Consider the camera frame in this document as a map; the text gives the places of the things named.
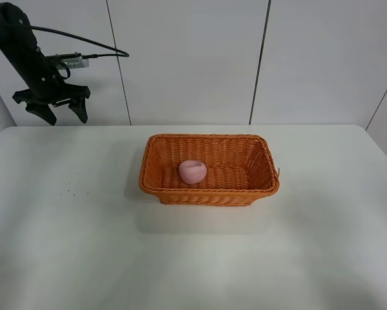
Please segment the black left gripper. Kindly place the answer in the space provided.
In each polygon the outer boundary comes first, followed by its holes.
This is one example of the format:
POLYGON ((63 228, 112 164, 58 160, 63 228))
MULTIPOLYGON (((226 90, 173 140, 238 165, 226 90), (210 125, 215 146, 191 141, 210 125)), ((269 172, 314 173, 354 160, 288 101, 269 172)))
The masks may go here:
POLYGON ((72 54, 44 56, 38 50, 16 50, 12 52, 12 66, 28 88, 17 91, 12 98, 16 103, 26 102, 25 110, 49 125, 54 126, 57 118, 48 105, 70 99, 68 108, 80 122, 86 123, 88 115, 85 100, 90 97, 87 86, 65 83, 57 66, 72 54))

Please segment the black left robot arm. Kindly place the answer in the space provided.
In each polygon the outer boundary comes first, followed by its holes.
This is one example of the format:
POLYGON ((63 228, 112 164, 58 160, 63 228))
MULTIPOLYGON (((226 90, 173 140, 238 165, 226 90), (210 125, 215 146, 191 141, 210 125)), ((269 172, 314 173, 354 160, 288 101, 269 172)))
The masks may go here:
POLYGON ((49 60, 38 47, 26 14, 11 3, 0 3, 0 51, 28 86, 12 96, 16 103, 26 103, 27 112, 55 125, 51 107, 67 105, 82 123, 88 121, 89 88, 65 83, 58 62, 49 60))

